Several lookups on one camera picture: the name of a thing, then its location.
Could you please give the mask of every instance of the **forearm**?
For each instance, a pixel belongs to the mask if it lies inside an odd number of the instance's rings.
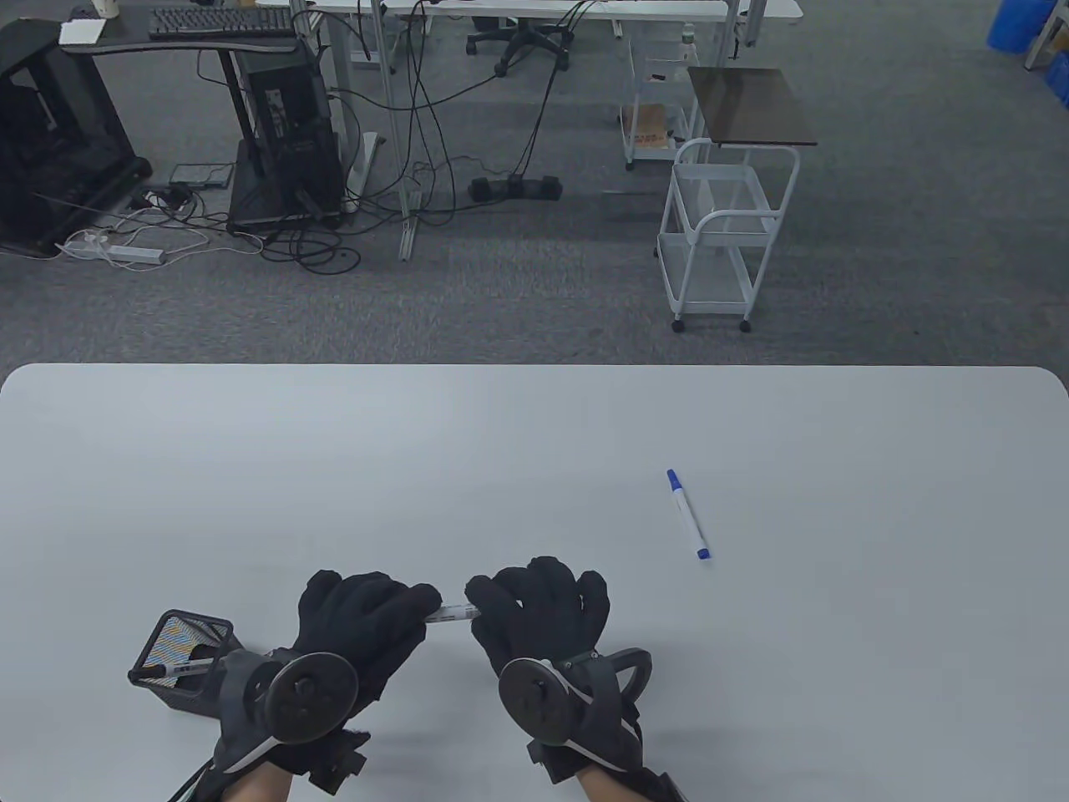
[[[285,802],[293,774],[274,764],[261,764],[223,795],[224,802]]]
[[[620,785],[597,766],[589,766],[575,776],[590,802],[649,802],[646,797]]]

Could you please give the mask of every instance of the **office chair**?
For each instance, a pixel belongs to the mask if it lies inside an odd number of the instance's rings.
[[[572,44],[575,34],[567,25],[538,25],[530,19],[520,19],[516,25],[509,25],[501,28],[497,19],[493,17],[476,17],[475,26],[478,33],[468,34],[467,53],[475,56],[479,42],[508,42],[505,55],[501,60],[494,64],[494,74],[498,78],[503,78],[509,72],[509,62],[521,48],[527,45],[548,50],[557,57],[557,68],[568,70],[568,46]],[[554,42],[551,36],[560,35],[560,44]]]

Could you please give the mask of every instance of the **paper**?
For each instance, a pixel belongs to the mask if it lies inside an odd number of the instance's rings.
[[[72,19],[60,28],[60,47],[64,45],[95,45],[107,19]]]
[[[635,126],[635,146],[664,149],[668,146],[668,123],[665,107],[647,104],[638,107],[638,125]],[[632,107],[623,109],[623,132],[631,132]]]

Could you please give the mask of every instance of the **white marker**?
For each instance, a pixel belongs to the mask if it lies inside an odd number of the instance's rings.
[[[187,663],[179,663],[177,665],[157,663],[156,665],[144,665],[140,668],[133,668],[127,672],[126,676],[130,682],[134,682],[139,679],[169,679],[190,674],[207,674],[214,662],[214,658],[206,658],[204,660],[190,660]]]
[[[475,604],[446,604],[438,607],[437,613],[432,613],[423,620],[428,623],[440,623],[441,621],[469,621],[479,615],[479,608]]]
[[[694,518],[694,513],[691,512],[691,505],[686,503],[683,485],[679,483],[679,477],[676,476],[675,471],[668,472],[668,481],[671,482],[671,494],[679,508],[679,516],[683,520],[683,531],[691,540],[691,545],[698,555],[698,559],[712,559],[712,555],[709,553],[709,543],[701,537],[701,529],[698,528],[698,522]]]

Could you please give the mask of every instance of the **gloved hand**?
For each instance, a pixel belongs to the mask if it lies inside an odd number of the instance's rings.
[[[493,580],[475,576],[464,592],[480,614],[471,634],[498,676],[515,658],[564,660],[590,651],[608,620],[602,575],[586,571],[576,582],[556,557],[505,568]]]
[[[356,715],[386,689],[386,682],[427,637],[423,619],[441,606],[430,585],[406,585],[374,572],[342,580],[320,571],[308,581],[297,604],[300,628],[294,651],[340,654],[356,669]],[[293,774],[305,774],[342,745],[339,727],[311,743],[276,746],[268,759]]]

